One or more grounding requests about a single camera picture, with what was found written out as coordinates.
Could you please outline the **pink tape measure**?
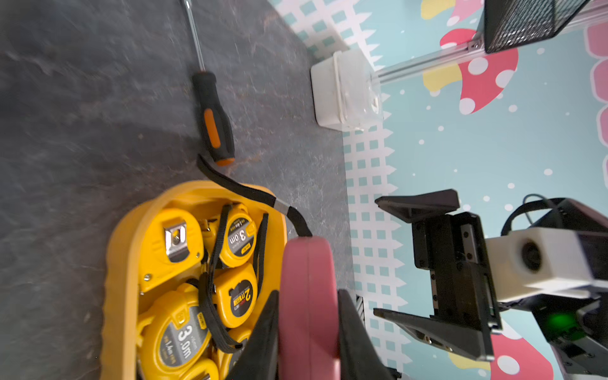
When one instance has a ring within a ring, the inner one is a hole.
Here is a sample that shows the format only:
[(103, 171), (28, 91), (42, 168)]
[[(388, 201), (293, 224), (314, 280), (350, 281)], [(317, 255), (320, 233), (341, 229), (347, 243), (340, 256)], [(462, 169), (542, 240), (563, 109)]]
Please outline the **pink tape measure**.
[(337, 283), (333, 253), (322, 237), (298, 237), (284, 250), (279, 377), (340, 378)]

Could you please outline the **yellow storage tray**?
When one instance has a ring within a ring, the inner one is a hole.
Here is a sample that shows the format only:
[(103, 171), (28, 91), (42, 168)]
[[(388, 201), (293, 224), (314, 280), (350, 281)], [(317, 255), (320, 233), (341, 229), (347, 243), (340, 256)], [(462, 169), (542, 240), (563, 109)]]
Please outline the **yellow storage tray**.
[(136, 378), (136, 319), (172, 283), (166, 282), (144, 295), (139, 286), (139, 258), (145, 233), (154, 217), (165, 208), (180, 208), (198, 220), (217, 215), (228, 202), (243, 203), (261, 221), (269, 215), (269, 234), (264, 255), (264, 280), (248, 326), (254, 326), (272, 291), (280, 289), (283, 251), (288, 242), (286, 218), (265, 204), (245, 199), (211, 181), (195, 180), (176, 185), (132, 209), (120, 220), (109, 240), (104, 283), (101, 378)]

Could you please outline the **yellow 2m tape measure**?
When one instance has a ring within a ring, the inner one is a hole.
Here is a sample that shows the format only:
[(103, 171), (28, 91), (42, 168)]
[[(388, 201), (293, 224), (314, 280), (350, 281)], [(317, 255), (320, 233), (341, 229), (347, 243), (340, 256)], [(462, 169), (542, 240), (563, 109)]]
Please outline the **yellow 2m tape measure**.
[(222, 269), (214, 278), (213, 303), (223, 325), (235, 329), (253, 313), (258, 297), (256, 272), (250, 263)]

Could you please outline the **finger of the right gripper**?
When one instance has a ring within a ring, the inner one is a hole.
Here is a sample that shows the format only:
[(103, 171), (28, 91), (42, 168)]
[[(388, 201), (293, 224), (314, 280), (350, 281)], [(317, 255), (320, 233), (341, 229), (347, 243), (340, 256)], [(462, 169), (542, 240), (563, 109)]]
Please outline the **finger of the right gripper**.
[(459, 195), (453, 189), (416, 196), (381, 196), (375, 203), (381, 210), (406, 223), (417, 223), (460, 208)]
[(374, 315), (396, 324), (415, 340), (432, 347), (473, 361), (494, 361), (492, 338), (488, 330), (387, 309), (375, 308)]

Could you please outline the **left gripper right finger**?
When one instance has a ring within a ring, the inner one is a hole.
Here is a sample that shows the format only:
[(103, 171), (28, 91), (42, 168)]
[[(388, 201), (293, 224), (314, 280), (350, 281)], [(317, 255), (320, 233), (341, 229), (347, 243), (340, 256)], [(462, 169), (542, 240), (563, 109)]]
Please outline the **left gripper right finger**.
[(375, 351), (350, 294), (337, 292), (339, 310), (340, 378), (390, 380), (391, 375)]

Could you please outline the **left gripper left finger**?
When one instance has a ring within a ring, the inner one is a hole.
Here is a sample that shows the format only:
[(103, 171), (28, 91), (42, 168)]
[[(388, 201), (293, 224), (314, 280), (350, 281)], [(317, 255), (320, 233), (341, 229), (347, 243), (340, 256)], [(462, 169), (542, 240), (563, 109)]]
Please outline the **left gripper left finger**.
[(274, 380), (278, 368), (280, 293), (272, 291), (242, 354), (229, 372), (232, 380)]

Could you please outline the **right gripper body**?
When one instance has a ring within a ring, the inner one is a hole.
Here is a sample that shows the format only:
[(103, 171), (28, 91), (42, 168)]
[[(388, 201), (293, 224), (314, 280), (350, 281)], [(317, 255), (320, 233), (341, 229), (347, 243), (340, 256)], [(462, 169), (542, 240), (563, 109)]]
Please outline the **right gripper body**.
[(429, 271), (434, 312), (428, 318), (492, 334), (502, 329), (478, 215), (440, 215), (413, 224), (414, 262)]

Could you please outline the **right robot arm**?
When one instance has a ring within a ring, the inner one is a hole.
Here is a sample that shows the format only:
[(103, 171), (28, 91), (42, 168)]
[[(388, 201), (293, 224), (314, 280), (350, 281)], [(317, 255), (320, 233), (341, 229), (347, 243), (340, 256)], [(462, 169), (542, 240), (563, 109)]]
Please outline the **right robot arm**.
[(607, 219), (571, 198), (527, 195), (498, 237), (459, 212), (453, 189), (383, 196), (378, 207), (412, 227), (415, 266), (429, 272), (429, 317), (375, 309), (413, 339), (497, 362), (503, 312), (533, 315), (568, 375), (607, 374)]

